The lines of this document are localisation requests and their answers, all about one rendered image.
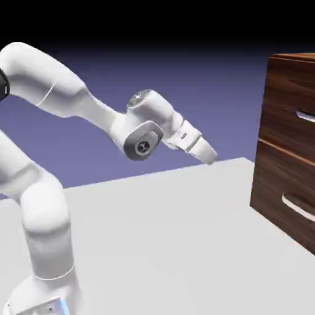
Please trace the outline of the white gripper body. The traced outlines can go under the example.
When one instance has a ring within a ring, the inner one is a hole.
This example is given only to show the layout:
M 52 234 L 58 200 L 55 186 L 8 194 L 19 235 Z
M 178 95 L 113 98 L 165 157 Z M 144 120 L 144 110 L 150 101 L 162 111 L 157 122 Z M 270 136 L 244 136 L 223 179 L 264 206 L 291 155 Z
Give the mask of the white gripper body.
M 203 137 L 199 137 L 186 153 L 200 160 L 203 164 L 213 164 L 217 160 L 217 152 Z

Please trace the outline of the dark wood drawer front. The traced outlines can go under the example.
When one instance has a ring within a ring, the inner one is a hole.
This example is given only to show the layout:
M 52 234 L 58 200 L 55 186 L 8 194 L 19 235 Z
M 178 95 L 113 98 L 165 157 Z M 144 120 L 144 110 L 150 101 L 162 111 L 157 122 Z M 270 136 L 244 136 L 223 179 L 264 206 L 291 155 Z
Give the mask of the dark wood drawer front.
M 315 222 L 282 202 L 282 195 L 315 215 L 315 164 L 259 139 L 250 206 L 315 255 Z
M 315 164 L 315 53 L 274 54 L 268 59 L 259 138 Z

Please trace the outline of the dark wood cabinet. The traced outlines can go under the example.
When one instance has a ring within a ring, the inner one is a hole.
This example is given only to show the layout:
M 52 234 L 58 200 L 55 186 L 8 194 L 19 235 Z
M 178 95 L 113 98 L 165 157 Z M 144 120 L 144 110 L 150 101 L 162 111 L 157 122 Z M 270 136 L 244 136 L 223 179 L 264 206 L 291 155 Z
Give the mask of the dark wood cabinet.
M 315 52 L 268 59 L 250 206 L 315 256 Z

